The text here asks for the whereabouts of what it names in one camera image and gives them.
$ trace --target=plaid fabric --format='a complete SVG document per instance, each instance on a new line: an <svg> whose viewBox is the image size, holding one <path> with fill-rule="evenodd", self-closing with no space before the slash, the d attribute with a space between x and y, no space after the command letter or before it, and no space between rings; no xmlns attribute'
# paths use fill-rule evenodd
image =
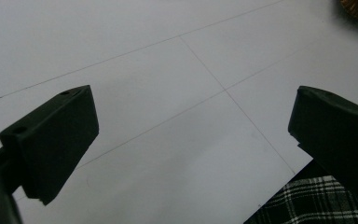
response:
<svg viewBox="0 0 358 224"><path fill-rule="evenodd" d="M289 182L245 224L355 223L358 198L331 175Z"/></svg>

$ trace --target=plaid shirt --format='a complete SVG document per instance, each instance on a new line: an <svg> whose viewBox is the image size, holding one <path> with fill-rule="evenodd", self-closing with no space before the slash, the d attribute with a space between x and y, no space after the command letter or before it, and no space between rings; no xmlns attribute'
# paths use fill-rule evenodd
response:
<svg viewBox="0 0 358 224"><path fill-rule="evenodd" d="M289 182L245 224L358 224L358 197L331 175Z"/></svg>

